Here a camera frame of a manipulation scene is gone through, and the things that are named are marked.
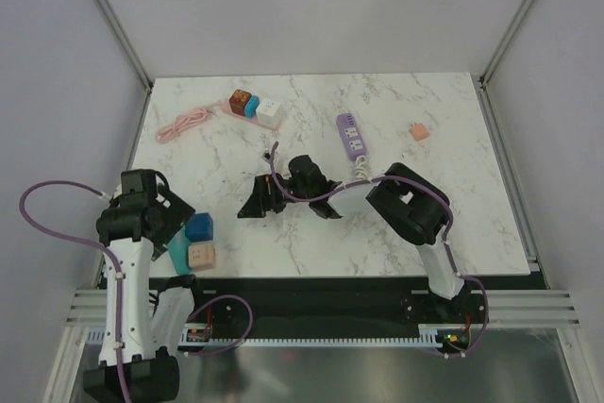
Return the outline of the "blue cube plug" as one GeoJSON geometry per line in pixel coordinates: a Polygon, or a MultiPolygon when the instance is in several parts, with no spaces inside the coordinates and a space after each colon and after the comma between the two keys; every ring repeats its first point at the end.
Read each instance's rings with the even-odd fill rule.
{"type": "Polygon", "coordinates": [[[213,240],[213,219],[207,212],[194,214],[185,224],[185,236],[192,243],[213,240]]]}

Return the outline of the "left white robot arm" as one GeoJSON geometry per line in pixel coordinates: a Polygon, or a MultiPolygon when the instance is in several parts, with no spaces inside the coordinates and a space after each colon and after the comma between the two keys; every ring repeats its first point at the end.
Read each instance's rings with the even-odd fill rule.
{"type": "Polygon", "coordinates": [[[120,192],[96,222],[106,255],[107,312],[98,366],[83,375],[97,402],[168,402],[179,392],[177,346],[186,321],[207,310],[192,275],[150,296],[153,260],[181,234],[194,209],[150,169],[122,173],[120,192]]]}

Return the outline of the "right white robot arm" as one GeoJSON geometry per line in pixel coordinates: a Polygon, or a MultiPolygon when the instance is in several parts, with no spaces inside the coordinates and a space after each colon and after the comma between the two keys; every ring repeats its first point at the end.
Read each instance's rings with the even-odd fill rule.
{"type": "Polygon", "coordinates": [[[333,220],[372,209],[402,240],[416,247],[434,294],[434,314],[450,322],[465,312],[464,279],[447,244],[453,213],[439,188],[401,162],[391,164],[381,176],[344,183],[327,178],[307,155],[289,162],[287,176],[277,172],[272,156],[265,157],[271,172],[254,177],[238,218],[263,218],[270,211],[283,212],[292,203],[306,204],[320,218],[333,220]]]}

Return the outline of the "purple power strip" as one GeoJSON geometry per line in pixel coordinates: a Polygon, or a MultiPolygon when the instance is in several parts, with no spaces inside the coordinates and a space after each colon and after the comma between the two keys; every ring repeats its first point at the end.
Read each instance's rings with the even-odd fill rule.
{"type": "Polygon", "coordinates": [[[336,126],[343,141],[344,149],[351,161],[367,155],[367,147],[357,121],[352,113],[341,113],[336,117],[336,126]]]}

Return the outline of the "teal power strip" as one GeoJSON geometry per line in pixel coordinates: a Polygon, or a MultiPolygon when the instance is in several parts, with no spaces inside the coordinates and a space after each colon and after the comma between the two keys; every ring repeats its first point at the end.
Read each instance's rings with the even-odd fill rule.
{"type": "Polygon", "coordinates": [[[185,231],[181,229],[167,244],[168,253],[176,273],[180,276],[191,274],[189,265],[189,246],[191,241],[187,238],[185,231]]]}

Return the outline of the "pink plug adapter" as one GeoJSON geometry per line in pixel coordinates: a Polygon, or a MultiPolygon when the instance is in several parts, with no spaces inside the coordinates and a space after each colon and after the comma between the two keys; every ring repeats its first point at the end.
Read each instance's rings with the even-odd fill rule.
{"type": "Polygon", "coordinates": [[[414,124],[409,128],[409,133],[416,142],[420,142],[429,137],[429,131],[423,124],[414,124]]]}

